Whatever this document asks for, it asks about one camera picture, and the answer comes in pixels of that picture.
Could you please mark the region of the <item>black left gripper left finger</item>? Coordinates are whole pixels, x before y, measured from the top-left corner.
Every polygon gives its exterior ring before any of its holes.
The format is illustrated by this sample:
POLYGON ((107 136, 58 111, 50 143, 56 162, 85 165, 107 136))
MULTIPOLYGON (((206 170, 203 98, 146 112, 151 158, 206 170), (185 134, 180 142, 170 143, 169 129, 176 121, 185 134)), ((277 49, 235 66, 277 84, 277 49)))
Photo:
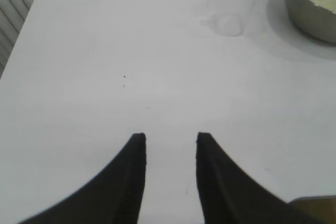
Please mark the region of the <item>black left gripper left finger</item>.
POLYGON ((146 137, 136 133, 91 181, 24 223, 137 223, 145 173, 146 137))

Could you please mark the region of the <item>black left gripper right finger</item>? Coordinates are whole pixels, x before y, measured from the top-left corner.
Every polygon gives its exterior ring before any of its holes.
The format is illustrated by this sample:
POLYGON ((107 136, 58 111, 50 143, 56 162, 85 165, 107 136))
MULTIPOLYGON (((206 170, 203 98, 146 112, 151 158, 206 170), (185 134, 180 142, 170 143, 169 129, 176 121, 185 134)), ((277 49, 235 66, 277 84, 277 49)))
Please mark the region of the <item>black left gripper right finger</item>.
POLYGON ((319 223, 249 177, 209 133, 198 133, 196 183, 205 223, 319 223))

